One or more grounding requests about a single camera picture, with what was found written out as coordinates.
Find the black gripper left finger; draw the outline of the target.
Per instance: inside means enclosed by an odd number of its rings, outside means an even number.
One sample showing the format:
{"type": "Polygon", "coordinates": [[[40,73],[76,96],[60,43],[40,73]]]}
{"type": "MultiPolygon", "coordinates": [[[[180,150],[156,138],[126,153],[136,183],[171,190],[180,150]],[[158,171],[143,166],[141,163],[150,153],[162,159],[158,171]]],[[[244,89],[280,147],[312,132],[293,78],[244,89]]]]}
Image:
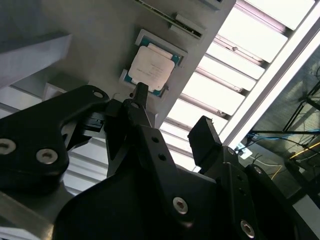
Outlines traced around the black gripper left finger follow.
{"type": "Polygon", "coordinates": [[[140,83],[118,102],[91,85],[44,101],[0,121],[0,187],[24,193],[55,190],[69,165],[68,151],[88,140],[84,128],[94,113],[103,116],[107,178],[153,160],[172,160],[145,108],[148,87],[140,83]]]}

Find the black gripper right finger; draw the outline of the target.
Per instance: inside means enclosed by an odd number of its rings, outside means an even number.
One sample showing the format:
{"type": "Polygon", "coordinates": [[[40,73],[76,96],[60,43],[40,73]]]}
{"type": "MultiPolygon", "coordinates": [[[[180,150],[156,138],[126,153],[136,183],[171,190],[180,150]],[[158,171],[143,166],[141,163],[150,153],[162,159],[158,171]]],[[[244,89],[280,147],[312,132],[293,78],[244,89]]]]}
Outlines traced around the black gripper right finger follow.
{"type": "Polygon", "coordinates": [[[188,135],[200,173],[215,181],[215,240],[307,240],[309,227],[261,167],[239,163],[202,116],[188,135]]]}

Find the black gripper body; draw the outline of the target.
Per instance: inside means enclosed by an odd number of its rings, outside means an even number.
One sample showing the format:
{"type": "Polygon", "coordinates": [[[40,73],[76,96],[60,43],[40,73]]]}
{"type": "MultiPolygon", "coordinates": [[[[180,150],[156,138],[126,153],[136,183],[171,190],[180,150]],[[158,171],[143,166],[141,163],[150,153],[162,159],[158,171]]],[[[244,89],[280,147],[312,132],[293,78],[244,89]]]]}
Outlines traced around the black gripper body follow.
{"type": "Polygon", "coordinates": [[[55,240],[227,240],[234,235],[228,184],[235,168],[209,176],[155,159],[105,179],[59,213],[55,240]]]}

